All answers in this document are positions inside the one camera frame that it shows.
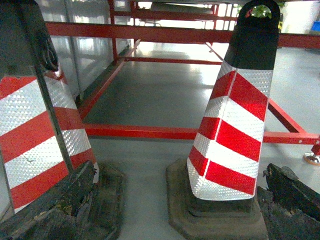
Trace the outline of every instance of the wall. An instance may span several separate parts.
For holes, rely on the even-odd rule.
[[[45,21],[109,24],[107,0],[35,0]],[[128,10],[128,1],[115,0],[117,11]],[[128,24],[127,17],[117,17],[116,24]],[[75,98],[113,61],[110,38],[52,36],[59,61]],[[130,41],[117,39],[121,52]]]
[[[286,2],[282,9],[283,33],[307,34],[320,11],[319,1]]]

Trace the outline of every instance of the cone handle hole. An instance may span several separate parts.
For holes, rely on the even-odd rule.
[[[265,5],[254,6],[246,12],[246,18],[255,17],[255,18],[272,18],[271,10]]]

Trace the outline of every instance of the red and white striped traffic cone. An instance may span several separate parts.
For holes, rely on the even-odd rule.
[[[270,2],[252,1],[241,11],[258,4],[270,6]],[[248,29],[258,29],[261,19],[247,14],[238,18],[187,161],[191,189],[197,198],[229,201],[255,195],[278,44],[274,15],[266,28],[263,24],[267,22],[262,21],[259,38]]]
[[[98,166],[39,6],[5,1],[0,19],[0,151],[18,212],[81,163]]]
[[[49,76],[45,81],[73,168],[91,160],[98,170],[63,73],[51,72]],[[4,168],[18,212],[68,174],[35,76],[2,78],[0,122]]]
[[[243,6],[187,161],[167,168],[169,223],[189,240],[268,238],[254,196],[279,17],[273,0]]]

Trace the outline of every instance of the red metal frame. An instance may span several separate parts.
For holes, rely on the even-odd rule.
[[[109,124],[84,124],[89,136],[146,138],[146,139],[176,139],[194,140],[197,128],[130,126]],[[270,132],[266,131],[263,142],[269,144],[299,144],[320,147],[320,138],[314,133]]]
[[[139,46],[140,40],[137,40],[135,44],[133,45],[133,48],[130,49],[124,56],[130,56]],[[117,76],[117,74],[120,72],[121,68],[125,64],[125,59],[122,58],[119,60],[114,68],[109,72],[109,74],[106,76],[105,80],[102,83],[102,86],[99,86],[96,90],[92,92],[92,94],[82,103],[82,105],[78,108],[80,117],[83,120],[90,110],[93,108],[93,106],[96,104],[98,99],[101,97],[101,95],[106,91],[107,87],[111,84],[113,79]]]
[[[189,28],[171,28],[171,27],[145,27],[136,26],[136,18],[140,19],[167,19],[194,21],[202,20],[225,20],[236,21],[234,17],[219,17],[217,10],[214,14],[177,14],[172,12],[151,12],[145,9],[138,9],[135,1],[130,2],[131,12],[115,11],[113,0],[108,0],[110,5],[111,24],[83,24],[83,23],[64,23],[47,22],[49,33],[53,36],[70,37],[97,37],[112,38],[112,50],[115,66],[108,74],[104,82],[98,87],[80,106],[79,112],[84,119],[90,112],[100,96],[105,92],[112,80],[121,70],[125,62],[153,62],[153,63],[180,63],[180,64],[207,64],[221,65],[220,61],[206,61],[194,59],[166,59],[136,57],[132,53],[137,49],[140,42],[158,42],[158,43],[193,43],[206,44],[211,52],[219,56],[212,48],[212,42],[228,43],[232,36],[232,31],[226,30],[205,30]],[[115,25],[115,16],[130,16],[134,18],[134,26]],[[116,39],[134,39],[134,46],[124,56],[118,56]],[[320,36],[305,34],[280,34],[280,47],[295,48],[313,48],[320,49]],[[269,132],[264,133],[264,143],[278,144],[300,144],[313,145],[312,151],[320,155],[320,137],[319,134],[307,133],[298,123],[296,123],[283,109],[281,109],[273,100],[270,99],[268,109],[290,132]],[[128,126],[128,125],[109,125],[109,124],[90,124],[85,123],[85,129],[89,136],[109,136],[126,138],[157,138],[157,139],[176,139],[193,140],[196,137],[198,129],[179,128],[179,127],[157,127],[157,126]]]
[[[232,31],[178,27],[150,27],[89,23],[47,22],[52,36],[140,39],[154,43],[229,43]],[[320,49],[320,35],[281,33],[279,47]]]
[[[152,57],[136,57],[122,56],[126,62],[149,62],[149,63],[170,63],[170,64],[204,64],[204,65],[221,65],[221,61],[206,61],[194,59],[173,59],[173,58],[152,58]]]

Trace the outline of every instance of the gray epoxy floor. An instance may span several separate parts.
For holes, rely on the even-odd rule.
[[[226,45],[216,45],[223,56]],[[216,61],[199,45],[141,43],[137,56]],[[271,98],[307,131],[320,133],[320,53],[281,48],[277,52]],[[128,62],[94,106],[89,123],[197,128],[219,66]],[[267,131],[286,132],[272,114]],[[91,138],[98,162],[112,163],[127,175],[120,240],[183,240],[168,224],[166,167],[186,158],[193,141]],[[269,163],[292,168],[320,192],[320,167],[302,161],[311,146],[263,144],[258,185]]]

